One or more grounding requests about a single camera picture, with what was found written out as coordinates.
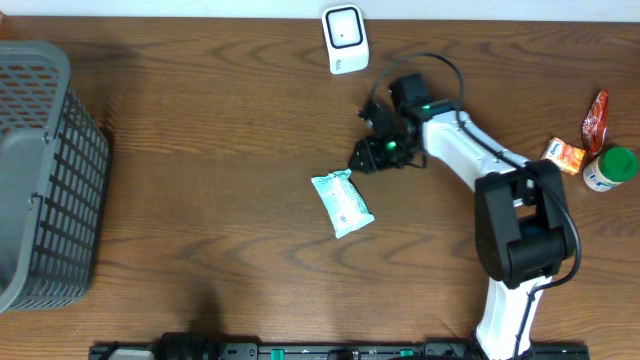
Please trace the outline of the teal wet wipes pack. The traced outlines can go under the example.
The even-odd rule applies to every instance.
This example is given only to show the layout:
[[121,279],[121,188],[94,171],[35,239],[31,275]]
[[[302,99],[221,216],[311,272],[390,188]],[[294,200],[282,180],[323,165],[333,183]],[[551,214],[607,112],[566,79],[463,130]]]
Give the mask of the teal wet wipes pack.
[[351,182],[351,175],[352,171],[345,169],[311,179],[328,212],[337,239],[375,220],[364,199]]

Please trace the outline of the small orange snack packet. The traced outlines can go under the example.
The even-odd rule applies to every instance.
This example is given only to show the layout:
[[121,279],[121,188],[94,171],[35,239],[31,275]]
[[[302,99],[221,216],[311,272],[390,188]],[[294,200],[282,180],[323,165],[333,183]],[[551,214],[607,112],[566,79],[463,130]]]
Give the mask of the small orange snack packet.
[[561,171],[576,175],[581,167],[586,151],[569,145],[558,137],[553,137],[543,152],[541,159],[552,161]]

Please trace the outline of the orange chocolate bar wrapper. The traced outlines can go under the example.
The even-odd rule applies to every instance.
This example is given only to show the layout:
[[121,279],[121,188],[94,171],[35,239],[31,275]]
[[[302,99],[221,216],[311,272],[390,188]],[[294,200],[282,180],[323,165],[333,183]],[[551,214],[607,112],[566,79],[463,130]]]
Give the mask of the orange chocolate bar wrapper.
[[608,90],[600,90],[582,122],[582,139],[586,158],[589,161],[593,160],[604,147],[608,126],[608,101]]

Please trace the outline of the green lid jar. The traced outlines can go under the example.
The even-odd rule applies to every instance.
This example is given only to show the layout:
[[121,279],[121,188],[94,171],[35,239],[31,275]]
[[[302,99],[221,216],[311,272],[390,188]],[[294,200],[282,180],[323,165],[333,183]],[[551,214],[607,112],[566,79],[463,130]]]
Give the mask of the green lid jar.
[[596,192],[610,191],[639,172],[639,160],[628,148],[613,147],[600,154],[583,170],[585,184]]

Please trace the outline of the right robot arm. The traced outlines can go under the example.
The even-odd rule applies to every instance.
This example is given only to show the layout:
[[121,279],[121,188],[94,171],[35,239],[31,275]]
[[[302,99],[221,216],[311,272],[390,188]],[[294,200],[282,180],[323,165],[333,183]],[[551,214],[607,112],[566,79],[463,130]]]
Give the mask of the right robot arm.
[[529,333],[541,296],[571,280],[555,276],[564,261],[581,256],[558,167],[507,150],[451,100],[418,96],[395,101],[393,110],[368,100],[358,115],[373,133],[356,143],[350,169],[403,168],[422,153],[447,165],[474,194],[475,247],[489,285],[471,355],[536,356]]

